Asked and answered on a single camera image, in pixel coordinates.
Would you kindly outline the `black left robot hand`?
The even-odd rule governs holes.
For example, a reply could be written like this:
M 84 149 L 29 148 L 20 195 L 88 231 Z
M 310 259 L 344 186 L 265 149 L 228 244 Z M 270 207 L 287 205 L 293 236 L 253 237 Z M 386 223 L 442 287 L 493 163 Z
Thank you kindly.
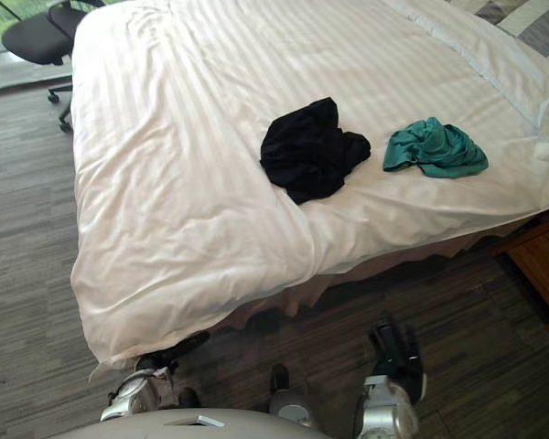
M 174 369 L 178 366 L 178 360 L 195 349 L 201 347 L 210 339 L 209 331 L 200 331 L 187 337 L 175 346 L 160 350 L 156 353 L 156 365 L 158 368 L 168 367 Z

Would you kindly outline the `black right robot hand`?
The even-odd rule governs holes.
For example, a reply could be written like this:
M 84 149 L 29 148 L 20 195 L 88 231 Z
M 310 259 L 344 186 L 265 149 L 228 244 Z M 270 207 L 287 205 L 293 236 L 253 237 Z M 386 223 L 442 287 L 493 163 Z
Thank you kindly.
M 415 333 L 402 327 L 391 314 L 382 313 L 368 333 L 376 362 L 372 373 L 385 375 L 400 385 L 411 400 L 419 400 L 424 388 L 425 368 Z

